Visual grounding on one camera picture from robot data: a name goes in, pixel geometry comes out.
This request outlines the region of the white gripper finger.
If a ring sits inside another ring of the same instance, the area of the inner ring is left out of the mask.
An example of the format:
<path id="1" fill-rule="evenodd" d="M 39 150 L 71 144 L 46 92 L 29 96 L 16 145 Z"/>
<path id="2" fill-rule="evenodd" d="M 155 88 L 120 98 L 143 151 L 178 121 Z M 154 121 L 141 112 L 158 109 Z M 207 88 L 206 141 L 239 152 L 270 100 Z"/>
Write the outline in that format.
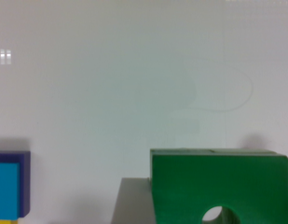
<path id="1" fill-rule="evenodd" d="M 111 224 L 157 224 L 148 178 L 122 178 Z"/>

